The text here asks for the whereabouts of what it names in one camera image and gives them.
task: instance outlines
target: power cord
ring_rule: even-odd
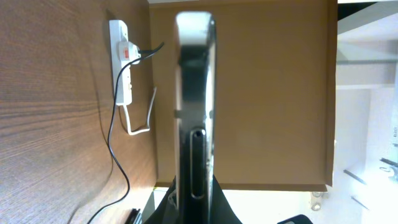
[[[156,87],[154,88],[154,94],[152,95],[152,99],[150,100],[149,110],[148,110],[148,114],[147,114],[147,121],[145,123],[145,126],[141,126],[140,128],[137,128],[134,131],[131,131],[130,117],[129,117],[129,112],[127,110],[127,106],[123,105],[124,115],[126,117],[126,123],[127,123],[126,129],[127,129],[127,133],[129,135],[136,135],[136,134],[150,131],[150,112],[152,111],[152,106],[154,105],[155,95],[156,95]]]
[[[111,125],[110,125],[110,127],[109,127],[107,145],[108,145],[108,149],[109,149],[109,152],[111,153],[111,156],[112,156],[113,160],[115,161],[116,165],[118,165],[120,171],[122,172],[124,178],[126,179],[126,182],[127,182],[127,191],[126,191],[126,193],[123,195],[123,197],[121,197],[119,200],[114,201],[114,202],[112,202],[112,203],[109,203],[109,204],[104,205],[103,207],[101,207],[101,208],[90,218],[90,220],[88,220],[87,224],[90,224],[90,223],[94,220],[95,216],[97,216],[99,213],[101,213],[105,208],[108,208],[108,207],[110,207],[110,206],[112,206],[112,205],[114,205],[114,204],[116,204],[116,203],[121,202],[123,199],[125,199],[125,198],[127,197],[127,195],[129,194],[130,188],[131,188],[131,187],[130,187],[130,180],[129,180],[129,177],[127,176],[127,174],[126,174],[125,171],[123,170],[123,168],[122,168],[122,166],[120,165],[119,161],[116,159],[116,156],[114,155],[114,152],[113,152],[112,147],[111,147],[111,136],[112,136],[112,130],[113,130],[114,112],[116,111],[116,97],[117,97],[117,94],[118,94],[119,79],[120,79],[120,77],[121,77],[123,71],[124,71],[126,68],[128,68],[128,67],[129,67],[130,65],[132,65],[133,63],[136,63],[136,62],[139,62],[139,61],[141,61],[141,60],[145,60],[145,59],[147,59],[147,58],[152,57],[154,54],[156,54],[156,52],[158,52],[158,51],[163,47],[163,45],[164,45],[164,42],[162,42],[156,49],[154,49],[154,50],[152,50],[151,52],[149,52],[148,55],[143,56],[143,57],[140,57],[140,58],[137,58],[137,59],[135,59],[135,60],[133,60],[133,61],[127,63],[127,64],[120,70],[120,72],[119,72],[118,78],[117,78],[117,80],[116,80],[115,94],[114,94],[114,98],[113,98],[112,118],[111,118]]]

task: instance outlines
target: white power strip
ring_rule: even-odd
[[[112,73],[113,73],[113,89],[116,89],[116,80],[120,70],[132,60],[141,55],[138,53],[138,47],[129,42],[127,34],[127,25],[121,20],[109,21],[109,33],[111,41],[111,57],[112,57]],[[118,95],[116,97],[116,105],[129,105],[132,102],[131,91],[131,74],[130,69],[123,71],[122,77],[119,79]]]

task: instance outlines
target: wooden panel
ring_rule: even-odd
[[[155,187],[170,187],[170,182],[157,182]],[[220,184],[223,190],[277,190],[327,192],[325,184]]]
[[[242,4],[252,2],[270,2],[274,0],[190,0],[190,1],[174,1],[174,2],[161,2],[151,3],[151,9],[156,8],[171,8],[171,7],[197,7],[197,6],[221,6],[228,4]]]
[[[217,25],[215,175],[223,186],[332,184],[336,1],[274,1],[151,9],[159,182],[174,162],[173,32],[180,11]]]
[[[87,222],[126,191],[105,141],[113,107],[108,20],[124,20],[130,39],[149,49],[149,5],[1,1],[0,13],[0,223]],[[151,60],[132,68],[132,82],[135,127],[152,96]],[[121,123],[117,114],[112,146],[133,191],[94,223],[119,223],[143,208],[156,181],[155,132],[128,136]]]

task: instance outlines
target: wooden wall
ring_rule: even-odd
[[[0,14],[0,223],[87,222],[126,191],[105,141],[113,107],[108,21],[122,19],[130,40],[149,49],[149,5],[1,1]],[[136,127],[152,96],[151,60],[132,68],[132,84]],[[122,124],[117,113],[112,146],[133,192],[94,223],[122,223],[156,182],[154,130],[128,136]]]
[[[229,4],[239,4],[239,3],[251,3],[251,2],[269,2],[273,0],[179,0],[172,2],[162,2],[162,1],[149,1],[149,7],[151,9],[155,8],[168,8],[168,7],[192,7],[192,6],[220,6]]]

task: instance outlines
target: white cable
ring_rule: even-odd
[[[129,135],[136,135],[136,134],[144,133],[144,132],[147,132],[150,130],[149,118],[150,118],[150,112],[152,111],[152,106],[154,105],[155,95],[156,95],[156,87],[154,88],[154,94],[152,95],[152,99],[150,101],[146,125],[141,126],[133,131],[131,131],[131,127],[130,127],[130,117],[129,117],[129,112],[127,110],[127,106],[123,105],[124,115],[126,115],[127,133],[129,133]]]

